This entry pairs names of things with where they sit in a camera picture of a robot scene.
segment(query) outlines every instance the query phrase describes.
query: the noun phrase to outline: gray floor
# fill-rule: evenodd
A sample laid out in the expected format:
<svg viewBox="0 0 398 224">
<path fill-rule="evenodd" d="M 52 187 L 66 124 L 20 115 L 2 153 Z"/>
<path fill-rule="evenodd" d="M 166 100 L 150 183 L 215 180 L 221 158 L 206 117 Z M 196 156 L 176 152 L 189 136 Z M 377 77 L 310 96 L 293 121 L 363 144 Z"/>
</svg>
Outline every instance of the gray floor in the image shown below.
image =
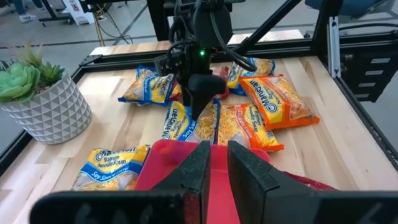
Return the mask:
<svg viewBox="0 0 398 224">
<path fill-rule="evenodd" d="M 35 6 L 25 0 L 29 13 L 38 14 Z M 59 0 L 49 0 L 54 7 L 60 7 Z M 273 30 L 299 29 L 303 34 L 313 30 L 316 23 L 318 11 L 308 8 L 302 1 L 292 12 L 283 18 Z M 234 33 L 243 34 L 253 32 L 261 23 L 266 20 L 283 1 L 273 0 L 247 0 L 244 3 L 235 4 L 231 13 Z M 76 24 L 67 25 L 63 22 L 46 22 L 43 27 L 39 22 L 34 21 L 28 24 L 21 24 L 16 14 L 5 13 L 7 9 L 0 9 L 0 60 L 8 60 L 12 52 L 5 49 L 8 45 L 23 45 L 26 42 L 33 44 L 45 44 L 43 47 L 44 60 L 52 63 L 59 63 L 66 68 L 66 71 L 73 73 L 83 57 L 88 55 L 95 47 L 100 46 L 95 32 L 94 25 Z M 156 41 L 155 31 L 150 20 L 146 1 L 129 1 L 114 3 L 109 10 L 112 18 L 116 21 L 119 30 L 132 37 L 134 43 Z M 361 18 L 358 23 L 368 22 L 390 22 L 398 24 L 398 3 L 390 12 L 367 15 Z M 110 19 L 100 22 L 102 28 L 109 34 L 119 36 L 113 27 Z M 388 28 L 356 29 L 350 34 L 361 34 L 367 32 L 381 32 L 391 30 Z M 106 45 L 125 44 L 123 41 L 115 41 L 114 37 L 104 34 L 107 40 Z M 376 103 L 363 103 L 369 114 L 373 117 L 386 136 L 398 149 L 398 138 L 394 137 L 397 131 L 398 104 L 395 96 L 398 95 L 398 77 L 394 77 L 389 86 Z M 14 137 L 21 131 L 20 127 L 13 122 L 4 112 L 0 111 L 0 150 L 8 146 Z"/>
</svg>

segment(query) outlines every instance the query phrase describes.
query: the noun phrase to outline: red tray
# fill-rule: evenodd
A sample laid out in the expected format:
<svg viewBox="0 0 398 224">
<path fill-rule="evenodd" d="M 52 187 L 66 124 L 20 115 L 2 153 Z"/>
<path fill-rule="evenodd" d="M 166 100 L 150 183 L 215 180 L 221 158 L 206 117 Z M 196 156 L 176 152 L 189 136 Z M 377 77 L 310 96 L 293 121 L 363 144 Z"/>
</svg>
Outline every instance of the red tray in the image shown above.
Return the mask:
<svg viewBox="0 0 398 224">
<path fill-rule="evenodd" d="M 149 190 L 168 176 L 198 144 L 173 140 L 160 140 L 152 146 L 137 180 L 135 190 Z M 266 152 L 251 149 L 265 161 Z M 207 223 L 239 223 L 234 198 L 229 185 L 227 147 L 211 146 L 211 179 Z"/>
</svg>

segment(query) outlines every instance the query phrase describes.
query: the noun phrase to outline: ramen noodle package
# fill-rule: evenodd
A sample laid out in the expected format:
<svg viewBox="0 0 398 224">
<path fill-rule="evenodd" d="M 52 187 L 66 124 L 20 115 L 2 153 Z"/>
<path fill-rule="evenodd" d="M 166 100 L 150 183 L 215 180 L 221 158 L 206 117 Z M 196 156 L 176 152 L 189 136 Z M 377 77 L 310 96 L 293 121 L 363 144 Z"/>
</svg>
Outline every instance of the ramen noodle package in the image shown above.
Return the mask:
<svg viewBox="0 0 398 224">
<path fill-rule="evenodd" d="M 246 148 L 279 151 L 279 144 L 272 133 L 266 131 L 257 108 L 252 103 L 221 105 L 217 144 L 227 145 L 234 140 Z"/>
<path fill-rule="evenodd" d="M 228 75 L 228 88 L 231 93 L 237 95 L 245 95 L 241 85 L 239 84 L 239 77 L 256 77 L 256 76 L 267 76 L 273 75 L 275 70 L 275 62 L 273 60 L 268 59 L 259 59 L 259 58 L 246 58 L 251 63 L 255 64 L 257 67 L 256 72 L 249 72 L 242 67 L 240 67 L 237 63 L 233 62 L 231 66 L 231 70 Z"/>
<path fill-rule="evenodd" d="M 227 66 L 215 67 L 212 69 L 213 69 L 213 75 L 218 75 L 221 78 L 223 78 L 225 80 L 225 82 L 227 82 L 228 70 L 229 70 L 229 68 Z M 225 93 L 216 95 L 214 97 L 214 99 L 216 99 L 216 100 L 225 99 L 227 96 L 229 96 L 229 89 L 228 89 L 228 86 L 225 86 Z M 182 100 L 181 86 L 180 86 L 180 84 L 177 83 L 177 81 L 175 81 L 175 83 L 173 85 L 172 94 L 170 95 L 169 99 L 176 100 L 176 101 Z"/>
<path fill-rule="evenodd" d="M 172 91 L 173 74 L 161 77 L 155 68 L 138 66 L 136 81 L 118 100 L 120 102 L 137 103 L 145 105 L 153 103 L 167 106 Z"/>
<path fill-rule="evenodd" d="M 240 78 L 247 96 L 263 117 L 268 131 L 319 123 L 296 91 L 282 76 Z"/>
<path fill-rule="evenodd" d="M 120 152 L 94 149 L 72 190 L 133 190 L 149 146 Z"/>
<path fill-rule="evenodd" d="M 190 107 L 174 101 L 167 112 L 162 139 L 201 142 L 209 140 L 215 144 L 217 117 L 220 112 L 218 101 L 210 102 L 197 121 L 191 119 Z"/>
</svg>

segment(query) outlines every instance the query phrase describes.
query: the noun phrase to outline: wooden table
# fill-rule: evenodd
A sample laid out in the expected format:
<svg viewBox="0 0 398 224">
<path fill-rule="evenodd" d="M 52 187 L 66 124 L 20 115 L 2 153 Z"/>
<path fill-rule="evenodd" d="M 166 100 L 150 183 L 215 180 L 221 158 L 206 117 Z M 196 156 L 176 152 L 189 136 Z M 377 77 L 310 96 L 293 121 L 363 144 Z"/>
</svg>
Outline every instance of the wooden table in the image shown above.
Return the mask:
<svg viewBox="0 0 398 224">
<path fill-rule="evenodd" d="M 236 35 L 238 43 L 245 35 Z M 263 40 L 302 38 L 297 30 L 272 32 Z M 166 49 L 167 42 L 99 47 L 92 54 L 122 54 Z M 285 150 L 270 154 L 280 170 L 307 176 L 341 190 L 398 190 L 398 175 L 316 57 L 276 60 L 276 74 L 289 77 L 309 107 L 320 116 L 313 126 L 275 131 Z M 56 146 L 32 140 L 0 178 L 0 223 L 27 223 L 40 197 L 69 190 L 96 147 L 127 149 L 160 139 L 167 108 L 119 103 L 135 70 L 86 74 L 78 86 L 93 120 L 75 139 Z M 228 103 L 248 102 L 230 96 Z"/>
</svg>

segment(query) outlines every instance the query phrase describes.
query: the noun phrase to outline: white geometric planter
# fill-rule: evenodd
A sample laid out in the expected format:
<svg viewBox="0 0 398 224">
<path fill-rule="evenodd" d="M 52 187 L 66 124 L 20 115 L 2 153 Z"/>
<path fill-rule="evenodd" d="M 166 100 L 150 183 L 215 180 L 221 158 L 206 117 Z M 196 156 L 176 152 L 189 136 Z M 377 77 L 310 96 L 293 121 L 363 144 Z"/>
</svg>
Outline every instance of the white geometric planter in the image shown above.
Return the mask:
<svg viewBox="0 0 398 224">
<path fill-rule="evenodd" d="M 58 144 L 87 128 L 91 109 L 68 75 L 25 103 L 0 104 L 16 123 L 44 144 Z"/>
</svg>

